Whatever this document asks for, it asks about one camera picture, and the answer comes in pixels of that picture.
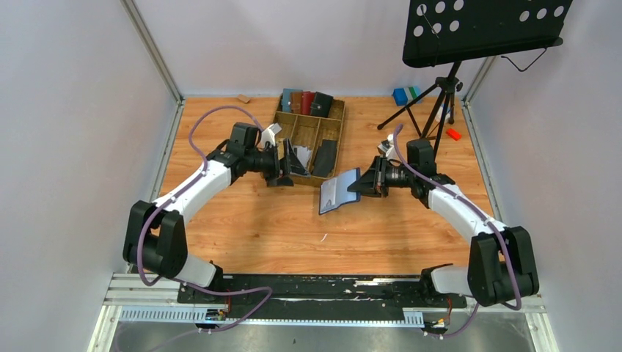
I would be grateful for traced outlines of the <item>dark blue card holder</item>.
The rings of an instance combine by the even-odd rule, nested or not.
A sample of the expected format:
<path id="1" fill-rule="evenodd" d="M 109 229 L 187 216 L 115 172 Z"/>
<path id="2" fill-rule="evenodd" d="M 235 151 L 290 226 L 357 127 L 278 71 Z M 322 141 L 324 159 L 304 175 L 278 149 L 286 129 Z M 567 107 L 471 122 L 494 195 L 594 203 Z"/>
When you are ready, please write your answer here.
<path id="1" fill-rule="evenodd" d="M 342 205 L 359 202 L 361 194 L 349 191 L 348 187 L 357 181 L 360 175 L 360 168 L 354 168 L 322 182 L 318 214 L 323 215 Z"/>

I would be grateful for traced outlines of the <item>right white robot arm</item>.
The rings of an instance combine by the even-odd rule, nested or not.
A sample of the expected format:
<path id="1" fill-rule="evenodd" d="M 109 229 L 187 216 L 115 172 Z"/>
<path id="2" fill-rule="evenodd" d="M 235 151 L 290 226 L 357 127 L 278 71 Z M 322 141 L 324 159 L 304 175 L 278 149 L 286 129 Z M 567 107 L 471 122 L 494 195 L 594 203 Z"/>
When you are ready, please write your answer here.
<path id="1" fill-rule="evenodd" d="M 407 142 L 405 156 L 391 141 L 382 145 L 385 154 L 376 156 L 348 190 L 364 197 L 387 197 L 390 188 L 407 188 L 469 241 L 467 266 L 445 264 L 422 271 L 428 289 L 435 294 L 469 296 L 484 307 L 501 304 L 521 309 L 522 298 L 539 291 L 529 232 L 489 216 L 452 178 L 439 173 L 428 140 Z"/>

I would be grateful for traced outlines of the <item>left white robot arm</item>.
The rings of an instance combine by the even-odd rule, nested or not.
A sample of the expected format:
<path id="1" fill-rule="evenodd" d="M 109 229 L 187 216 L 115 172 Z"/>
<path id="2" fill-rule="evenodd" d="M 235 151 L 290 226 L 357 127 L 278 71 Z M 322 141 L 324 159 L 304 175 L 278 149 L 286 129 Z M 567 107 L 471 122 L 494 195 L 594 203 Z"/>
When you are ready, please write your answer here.
<path id="1" fill-rule="evenodd" d="M 230 138 L 202 156 L 198 169 L 166 196 L 139 200 L 130 209 L 122 258 L 167 279 L 209 287 L 221 268 L 189 253 L 186 225 L 207 202 L 247 172 L 267 186 L 292 186 L 293 175 L 307 177 L 289 139 L 276 141 L 280 128 L 264 131 L 237 122 Z"/>

